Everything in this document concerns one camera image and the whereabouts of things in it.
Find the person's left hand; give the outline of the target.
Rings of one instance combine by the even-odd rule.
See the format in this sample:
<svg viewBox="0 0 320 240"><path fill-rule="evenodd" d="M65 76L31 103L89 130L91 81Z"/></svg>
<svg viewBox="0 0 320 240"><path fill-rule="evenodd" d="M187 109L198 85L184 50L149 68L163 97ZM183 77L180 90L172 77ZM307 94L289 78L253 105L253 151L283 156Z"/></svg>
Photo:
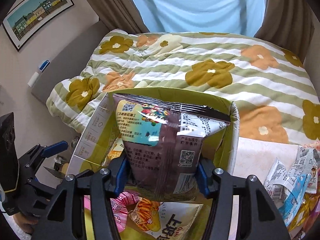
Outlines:
<svg viewBox="0 0 320 240"><path fill-rule="evenodd" d="M13 219L16 222L16 224L25 232L28 234L32 234L34 229L33 225L36 225L38 223L38 219L27 217L22 213L16 213L13 215Z"/></svg>

